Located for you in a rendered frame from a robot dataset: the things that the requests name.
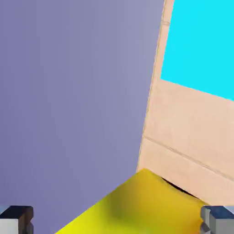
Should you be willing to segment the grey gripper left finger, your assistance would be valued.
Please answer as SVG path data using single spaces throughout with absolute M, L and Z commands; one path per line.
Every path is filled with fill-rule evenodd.
M 34 234 L 32 206 L 0 205 L 0 234 Z

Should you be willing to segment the large cyan box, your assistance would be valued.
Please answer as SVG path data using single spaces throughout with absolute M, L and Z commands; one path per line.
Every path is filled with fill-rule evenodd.
M 175 0 L 161 79 L 234 101 L 234 0 Z

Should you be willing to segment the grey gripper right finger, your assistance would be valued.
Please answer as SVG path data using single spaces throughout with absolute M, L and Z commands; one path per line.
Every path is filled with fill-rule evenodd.
M 203 206 L 200 234 L 234 234 L 234 206 Z

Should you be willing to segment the large yellow box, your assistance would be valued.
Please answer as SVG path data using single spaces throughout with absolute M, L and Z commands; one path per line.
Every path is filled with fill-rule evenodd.
M 200 234 L 203 205 L 143 169 L 55 234 Z

